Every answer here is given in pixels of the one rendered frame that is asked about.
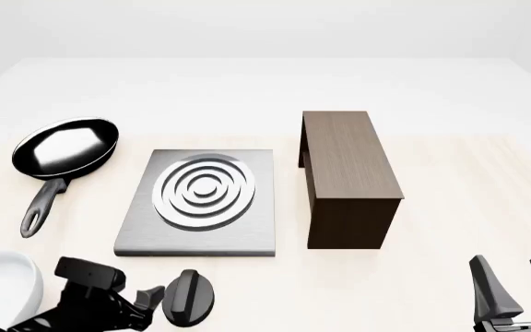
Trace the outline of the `dark brown wooden shelf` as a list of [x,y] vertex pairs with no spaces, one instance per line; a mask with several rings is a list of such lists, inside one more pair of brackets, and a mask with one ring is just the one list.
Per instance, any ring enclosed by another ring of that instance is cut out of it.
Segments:
[[379,249],[405,198],[366,112],[306,111],[298,166],[305,171],[310,249]]

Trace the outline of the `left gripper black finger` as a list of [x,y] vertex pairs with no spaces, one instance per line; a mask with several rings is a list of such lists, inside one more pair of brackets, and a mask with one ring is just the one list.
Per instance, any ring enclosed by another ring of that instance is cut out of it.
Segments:
[[135,307],[144,312],[154,312],[164,297],[165,287],[158,286],[150,290],[136,292]]

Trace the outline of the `black frying pan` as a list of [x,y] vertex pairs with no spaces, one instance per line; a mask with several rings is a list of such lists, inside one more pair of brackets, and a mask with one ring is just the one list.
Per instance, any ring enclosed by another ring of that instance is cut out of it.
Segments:
[[21,221],[21,236],[36,234],[56,196],[65,193],[72,180],[101,167],[112,156],[118,140],[117,126],[97,117],[58,121],[24,137],[12,153],[12,164],[20,173],[44,183]]

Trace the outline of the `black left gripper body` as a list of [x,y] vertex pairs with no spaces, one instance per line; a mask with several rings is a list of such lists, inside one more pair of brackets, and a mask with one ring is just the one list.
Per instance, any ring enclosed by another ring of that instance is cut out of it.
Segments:
[[121,295],[111,295],[108,331],[132,329],[145,331],[152,323],[154,312],[144,312],[135,307]]

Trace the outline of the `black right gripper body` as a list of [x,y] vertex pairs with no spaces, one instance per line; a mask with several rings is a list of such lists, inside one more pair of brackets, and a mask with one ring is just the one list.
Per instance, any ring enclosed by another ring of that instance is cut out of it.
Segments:
[[493,319],[475,323],[474,332],[531,332],[531,322],[515,323],[512,319]]

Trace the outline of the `white bowl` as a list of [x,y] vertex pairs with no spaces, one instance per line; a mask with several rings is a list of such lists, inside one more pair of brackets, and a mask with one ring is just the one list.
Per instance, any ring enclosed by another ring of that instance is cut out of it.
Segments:
[[0,251],[0,328],[6,329],[33,317],[41,306],[41,271],[28,256]]

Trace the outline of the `round black stove knob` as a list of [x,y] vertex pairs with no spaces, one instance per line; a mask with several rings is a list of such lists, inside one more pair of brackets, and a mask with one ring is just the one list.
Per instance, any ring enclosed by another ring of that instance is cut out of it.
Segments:
[[211,282],[196,270],[183,270],[164,291],[162,311],[177,327],[197,326],[213,309],[215,292]]

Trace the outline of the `flat grey stove plate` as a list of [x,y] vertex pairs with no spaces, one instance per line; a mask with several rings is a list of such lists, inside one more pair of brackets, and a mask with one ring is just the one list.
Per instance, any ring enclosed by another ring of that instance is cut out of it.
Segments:
[[273,151],[152,151],[113,251],[118,256],[275,256]]

